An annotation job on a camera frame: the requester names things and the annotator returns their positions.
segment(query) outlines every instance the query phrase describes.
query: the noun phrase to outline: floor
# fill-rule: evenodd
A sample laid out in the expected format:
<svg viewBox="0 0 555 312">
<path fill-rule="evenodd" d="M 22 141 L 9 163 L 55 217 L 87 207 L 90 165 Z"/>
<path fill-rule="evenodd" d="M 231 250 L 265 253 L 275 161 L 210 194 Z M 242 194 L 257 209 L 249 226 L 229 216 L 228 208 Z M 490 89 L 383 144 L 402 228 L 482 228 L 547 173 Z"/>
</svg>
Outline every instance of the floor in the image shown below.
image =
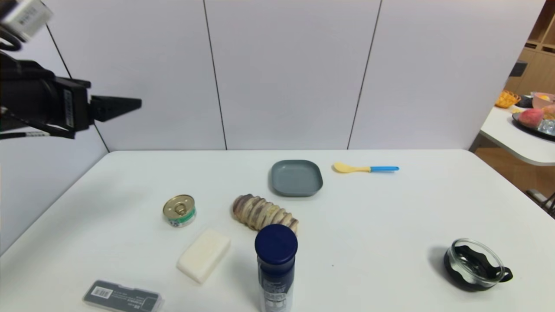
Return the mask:
<svg viewBox="0 0 555 312">
<path fill-rule="evenodd" d="M 555 167 L 538 167 L 517 159 L 502 148 L 478 148 L 476 156 L 522 192 L 537 189 L 546 197 L 555 192 Z"/>
</svg>

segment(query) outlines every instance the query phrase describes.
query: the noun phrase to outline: yellow spoon head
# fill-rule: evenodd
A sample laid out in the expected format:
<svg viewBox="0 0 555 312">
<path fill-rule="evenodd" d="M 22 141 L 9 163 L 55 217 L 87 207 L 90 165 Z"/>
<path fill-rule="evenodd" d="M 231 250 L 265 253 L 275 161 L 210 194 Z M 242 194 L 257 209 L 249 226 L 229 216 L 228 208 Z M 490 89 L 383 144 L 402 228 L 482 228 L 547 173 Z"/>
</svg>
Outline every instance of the yellow spoon head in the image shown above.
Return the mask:
<svg viewBox="0 0 555 312">
<path fill-rule="evenodd" d="M 339 162 L 334 163 L 334 169 L 340 173 L 349 173 L 349 172 L 355 172 L 355 171 L 366 171 L 366 172 L 370 171 L 369 167 L 352 167 Z"/>
</svg>

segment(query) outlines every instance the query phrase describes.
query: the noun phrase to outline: spoon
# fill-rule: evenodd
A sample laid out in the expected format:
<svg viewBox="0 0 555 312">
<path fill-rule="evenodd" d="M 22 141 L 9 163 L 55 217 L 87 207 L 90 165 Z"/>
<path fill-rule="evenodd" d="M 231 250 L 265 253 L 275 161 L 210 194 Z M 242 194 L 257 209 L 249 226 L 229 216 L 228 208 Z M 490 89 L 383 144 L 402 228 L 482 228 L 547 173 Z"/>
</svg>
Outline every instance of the spoon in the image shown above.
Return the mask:
<svg viewBox="0 0 555 312">
<path fill-rule="evenodd" d="M 355 171 L 372 172 L 372 171 L 397 171 L 399 167 L 351 167 L 344 163 L 334 163 L 334 169 L 340 173 L 351 173 Z"/>
</svg>

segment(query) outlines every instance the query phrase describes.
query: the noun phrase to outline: peach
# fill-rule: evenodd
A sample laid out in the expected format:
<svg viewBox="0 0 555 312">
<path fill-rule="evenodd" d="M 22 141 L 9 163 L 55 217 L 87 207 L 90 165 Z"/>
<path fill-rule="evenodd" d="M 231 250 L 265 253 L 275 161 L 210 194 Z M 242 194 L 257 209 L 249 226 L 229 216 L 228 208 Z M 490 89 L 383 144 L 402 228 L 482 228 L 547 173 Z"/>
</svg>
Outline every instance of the peach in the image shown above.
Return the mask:
<svg viewBox="0 0 555 312">
<path fill-rule="evenodd" d="M 518 116 L 518 121 L 530 128 L 537 128 L 542 120 L 543 111 L 536 108 L 525 110 Z"/>
</svg>

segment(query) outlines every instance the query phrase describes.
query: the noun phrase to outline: bottle label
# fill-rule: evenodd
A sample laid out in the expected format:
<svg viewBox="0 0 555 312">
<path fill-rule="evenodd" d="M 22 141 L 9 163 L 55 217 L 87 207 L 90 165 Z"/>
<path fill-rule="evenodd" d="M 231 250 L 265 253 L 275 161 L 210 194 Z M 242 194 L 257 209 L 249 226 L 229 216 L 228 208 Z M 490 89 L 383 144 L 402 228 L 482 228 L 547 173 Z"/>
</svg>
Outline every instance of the bottle label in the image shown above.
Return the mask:
<svg viewBox="0 0 555 312">
<path fill-rule="evenodd" d="M 271 276 L 259 269 L 260 303 L 263 312 L 289 312 L 293 304 L 293 277 L 291 269 L 283 276 Z"/>
<path fill-rule="evenodd" d="M 287 293 L 274 293 L 261 287 L 260 301 L 263 312 L 289 312 L 293 304 L 293 285 Z"/>
</svg>

